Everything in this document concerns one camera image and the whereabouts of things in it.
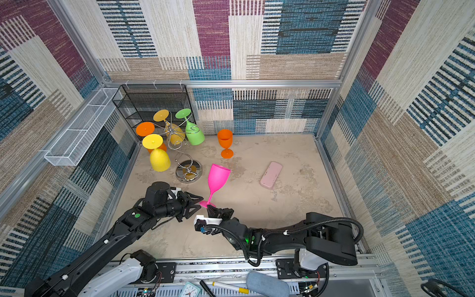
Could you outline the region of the pink glasses case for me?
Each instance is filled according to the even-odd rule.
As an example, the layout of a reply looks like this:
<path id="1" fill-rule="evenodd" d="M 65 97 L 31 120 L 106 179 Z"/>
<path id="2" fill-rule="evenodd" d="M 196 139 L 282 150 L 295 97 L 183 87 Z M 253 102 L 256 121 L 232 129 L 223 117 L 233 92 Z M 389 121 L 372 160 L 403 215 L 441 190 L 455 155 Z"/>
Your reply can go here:
<path id="1" fill-rule="evenodd" d="M 271 162 L 260 180 L 260 185 L 264 188 L 272 189 L 282 169 L 283 165 L 280 163 Z"/>

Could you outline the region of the pink wine glass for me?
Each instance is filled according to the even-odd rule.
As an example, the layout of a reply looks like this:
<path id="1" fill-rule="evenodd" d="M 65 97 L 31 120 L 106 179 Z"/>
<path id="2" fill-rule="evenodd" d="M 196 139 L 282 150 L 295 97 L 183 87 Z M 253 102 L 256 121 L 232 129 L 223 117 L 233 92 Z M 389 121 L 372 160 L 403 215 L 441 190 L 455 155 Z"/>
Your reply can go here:
<path id="1" fill-rule="evenodd" d="M 219 191 L 227 182 L 229 176 L 231 174 L 231 170 L 217 165 L 213 164 L 210 169 L 209 177 L 208 177 L 208 185 L 210 189 L 210 195 L 208 201 L 201 201 L 200 205 L 204 208 L 207 208 L 209 205 L 215 206 L 214 204 L 211 203 L 213 195 Z"/>

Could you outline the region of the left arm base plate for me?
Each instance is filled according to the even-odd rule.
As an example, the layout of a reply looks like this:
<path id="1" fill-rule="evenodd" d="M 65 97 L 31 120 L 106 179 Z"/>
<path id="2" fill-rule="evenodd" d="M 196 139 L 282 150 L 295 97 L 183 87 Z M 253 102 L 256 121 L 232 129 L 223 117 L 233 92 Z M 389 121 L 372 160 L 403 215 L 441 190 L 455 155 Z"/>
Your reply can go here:
<path id="1" fill-rule="evenodd" d="M 155 278 L 153 279 L 153 284 L 163 285 L 168 283 L 173 283 L 176 275 L 176 262 L 156 262 L 155 263 L 156 271 Z"/>

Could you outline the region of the orange front wine glass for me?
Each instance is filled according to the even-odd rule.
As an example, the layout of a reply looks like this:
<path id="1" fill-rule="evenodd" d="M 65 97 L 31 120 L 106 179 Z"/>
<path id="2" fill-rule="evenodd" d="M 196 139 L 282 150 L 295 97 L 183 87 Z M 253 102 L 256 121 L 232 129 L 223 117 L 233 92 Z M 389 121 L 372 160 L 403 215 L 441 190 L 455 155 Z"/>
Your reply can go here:
<path id="1" fill-rule="evenodd" d="M 223 147 L 223 151 L 221 152 L 221 156 L 223 158 L 229 159 L 232 158 L 234 153 L 230 149 L 233 144 L 233 133 L 228 129 L 223 129 L 218 132 L 217 134 L 219 144 Z"/>

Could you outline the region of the teal alarm clock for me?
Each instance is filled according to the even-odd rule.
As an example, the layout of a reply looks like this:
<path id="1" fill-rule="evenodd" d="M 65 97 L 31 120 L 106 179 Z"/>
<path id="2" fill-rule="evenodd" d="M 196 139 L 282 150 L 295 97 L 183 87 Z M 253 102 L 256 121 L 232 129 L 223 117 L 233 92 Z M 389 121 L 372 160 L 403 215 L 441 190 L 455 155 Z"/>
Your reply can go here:
<path id="1" fill-rule="evenodd" d="M 179 297 L 200 297 L 202 289 L 193 283 L 186 282 L 181 290 Z"/>

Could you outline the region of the black pen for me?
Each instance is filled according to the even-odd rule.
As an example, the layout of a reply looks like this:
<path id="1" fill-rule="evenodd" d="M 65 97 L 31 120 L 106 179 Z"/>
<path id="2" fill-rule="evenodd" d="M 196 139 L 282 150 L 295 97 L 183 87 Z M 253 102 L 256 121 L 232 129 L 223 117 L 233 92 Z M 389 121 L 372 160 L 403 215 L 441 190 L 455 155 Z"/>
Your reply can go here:
<path id="1" fill-rule="evenodd" d="M 216 297 L 215 294 L 211 291 L 209 286 L 205 283 L 204 280 L 201 280 L 199 282 L 200 286 L 203 288 L 204 292 L 209 296 L 209 297 Z"/>

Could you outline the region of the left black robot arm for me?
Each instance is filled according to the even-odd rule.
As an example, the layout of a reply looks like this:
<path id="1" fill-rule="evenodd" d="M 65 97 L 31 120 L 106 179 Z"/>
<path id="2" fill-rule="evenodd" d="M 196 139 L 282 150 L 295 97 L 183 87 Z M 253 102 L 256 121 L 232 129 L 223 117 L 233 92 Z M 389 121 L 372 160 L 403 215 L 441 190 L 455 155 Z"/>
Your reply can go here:
<path id="1" fill-rule="evenodd" d="M 77 297 L 86 285 L 116 255 L 132 245 L 162 218 L 189 219 L 204 198 L 178 191 L 166 182 L 154 182 L 145 197 L 116 220 L 107 233 L 70 264 L 47 279 L 33 279 L 25 288 L 26 297 Z"/>

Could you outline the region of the orange wine glass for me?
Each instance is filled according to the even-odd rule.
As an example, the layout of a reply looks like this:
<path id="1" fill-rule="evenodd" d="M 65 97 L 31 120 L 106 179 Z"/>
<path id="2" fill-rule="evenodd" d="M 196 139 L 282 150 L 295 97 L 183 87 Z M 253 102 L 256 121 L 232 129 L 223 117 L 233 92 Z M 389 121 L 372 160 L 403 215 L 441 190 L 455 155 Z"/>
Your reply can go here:
<path id="1" fill-rule="evenodd" d="M 233 144 L 233 133 L 228 129 L 223 129 L 218 132 L 217 134 L 219 144 L 223 147 L 223 151 L 221 152 L 221 156 L 223 158 L 229 159 L 232 158 L 234 153 L 230 149 Z"/>
<path id="2" fill-rule="evenodd" d="M 153 134 L 154 131 L 155 131 L 155 125 L 152 122 L 143 122 L 136 127 L 136 133 L 140 137 L 146 137 L 150 134 Z M 165 146 L 164 143 L 162 143 L 159 149 L 164 150 L 165 152 L 167 152 L 168 150 L 167 146 Z M 152 149 L 147 149 L 147 150 L 149 154 L 152 152 Z"/>

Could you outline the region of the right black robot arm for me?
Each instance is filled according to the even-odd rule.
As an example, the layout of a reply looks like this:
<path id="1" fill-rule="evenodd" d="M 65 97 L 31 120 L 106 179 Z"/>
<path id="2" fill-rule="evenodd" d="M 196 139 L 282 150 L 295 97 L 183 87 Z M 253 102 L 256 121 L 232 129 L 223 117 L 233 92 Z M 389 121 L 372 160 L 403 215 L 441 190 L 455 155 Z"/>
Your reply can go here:
<path id="1" fill-rule="evenodd" d="M 233 209 L 209 206 L 208 217 L 196 216 L 194 227 L 206 235 L 222 234 L 245 260 L 254 267 L 264 256 L 294 249 L 296 271 L 316 271 L 326 263 L 357 265 L 355 245 L 361 241 L 364 228 L 357 220 L 329 217 L 308 212 L 297 224 L 276 228 L 249 228 L 233 217 Z"/>

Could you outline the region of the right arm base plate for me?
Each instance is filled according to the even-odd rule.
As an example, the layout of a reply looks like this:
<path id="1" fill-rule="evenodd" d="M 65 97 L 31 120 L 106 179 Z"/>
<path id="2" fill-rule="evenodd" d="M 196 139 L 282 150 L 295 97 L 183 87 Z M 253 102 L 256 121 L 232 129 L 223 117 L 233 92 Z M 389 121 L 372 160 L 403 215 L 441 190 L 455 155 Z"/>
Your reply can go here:
<path id="1" fill-rule="evenodd" d="M 329 264 L 325 263 L 318 267 L 315 271 L 309 271 L 295 264 L 294 259 L 281 258 L 276 260 L 277 276 L 280 280 L 294 279 L 294 278 L 316 278 L 327 276 L 327 269 Z"/>

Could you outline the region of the yellow white marker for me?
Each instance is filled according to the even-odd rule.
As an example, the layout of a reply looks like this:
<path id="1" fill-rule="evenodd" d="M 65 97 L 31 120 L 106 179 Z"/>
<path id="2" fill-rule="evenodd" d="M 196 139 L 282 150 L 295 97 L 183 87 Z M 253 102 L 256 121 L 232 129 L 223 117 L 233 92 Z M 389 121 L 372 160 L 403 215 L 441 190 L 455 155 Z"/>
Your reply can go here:
<path id="1" fill-rule="evenodd" d="M 222 283 L 222 282 L 212 282 L 212 285 L 214 287 L 218 287 L 218 288 L 224 288 L 224 289 L 227 289 L 227 290 L 232 290 L 232 291 L 235 291 L 235 292 L 239 292 L 239 293 L 242 293 L 242 294 L 249 294 L 249 289 L 247 288 L 241 288 L 241 287 L 237 287 L 237 286 L 234 286 L 234 285 L 229 285 L 229 284 L 226 284 L 226 283 Z"/>

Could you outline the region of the white mesh wall basket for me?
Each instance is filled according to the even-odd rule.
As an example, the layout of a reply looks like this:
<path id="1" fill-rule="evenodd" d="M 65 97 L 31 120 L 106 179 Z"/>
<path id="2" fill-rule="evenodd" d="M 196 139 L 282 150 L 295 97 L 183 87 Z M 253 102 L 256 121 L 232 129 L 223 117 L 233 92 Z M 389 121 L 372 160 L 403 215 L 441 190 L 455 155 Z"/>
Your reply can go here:
<path id="1" fill-rule="evenodd" d="M 56 167 L 77 166 L 114 111 L 117 92 L 116 88 L 99 90 L 45 154 L 45 160 Z"/>

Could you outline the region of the green wine glass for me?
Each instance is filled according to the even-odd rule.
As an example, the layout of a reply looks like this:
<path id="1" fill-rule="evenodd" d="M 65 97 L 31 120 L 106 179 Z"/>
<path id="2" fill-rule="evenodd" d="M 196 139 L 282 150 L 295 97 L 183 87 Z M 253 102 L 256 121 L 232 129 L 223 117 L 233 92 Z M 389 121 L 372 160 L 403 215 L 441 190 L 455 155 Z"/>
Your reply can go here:
<path id="1" fill-rule="evenodd" d="M 189 108 L 184 108 L 176 113 L 176 117 L 186 123 L 185 134 L 190 145 L 198 146 L 205 141 L 205 135 L 198 125 L 189 120 L 191 115 L 192 110 Z"/>

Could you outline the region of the blue grey cloth pouch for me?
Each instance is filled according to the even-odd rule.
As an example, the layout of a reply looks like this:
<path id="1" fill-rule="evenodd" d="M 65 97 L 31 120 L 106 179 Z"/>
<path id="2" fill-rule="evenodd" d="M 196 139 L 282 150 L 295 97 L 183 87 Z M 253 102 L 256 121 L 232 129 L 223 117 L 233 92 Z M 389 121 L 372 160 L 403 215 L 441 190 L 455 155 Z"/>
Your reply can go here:
<path id="1" fill-rule="evenodd" d="M 263 273 L 248 273 L 246 285 L 250 291 L 266 297 L 289 297 L 290 295 L 290 288 L 287 283 Z"/>

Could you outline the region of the chrome wine glass rack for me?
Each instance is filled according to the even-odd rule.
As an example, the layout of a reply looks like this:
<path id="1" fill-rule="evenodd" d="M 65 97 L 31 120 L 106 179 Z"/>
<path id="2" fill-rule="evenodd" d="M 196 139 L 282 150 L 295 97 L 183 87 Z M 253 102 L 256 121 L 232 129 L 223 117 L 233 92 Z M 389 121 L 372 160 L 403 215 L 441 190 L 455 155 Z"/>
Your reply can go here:
<path id="1" fill-rule="evenodd" d="M 182 147 L 188 144 L 186 138 L 180 147 L 174 148 L 168 145 L 167 136 L 164 132 L 162 135 L 166 137 L 164 144 L 167 146 L 167 149 L 175 153 L 174 161 L 177 163 L 175 176 L 178 181 L 186 184 L 197 181 L 202 175 L 202 166 L 198 161 L 194 160 L 188 153 L 182 150 Z"/>

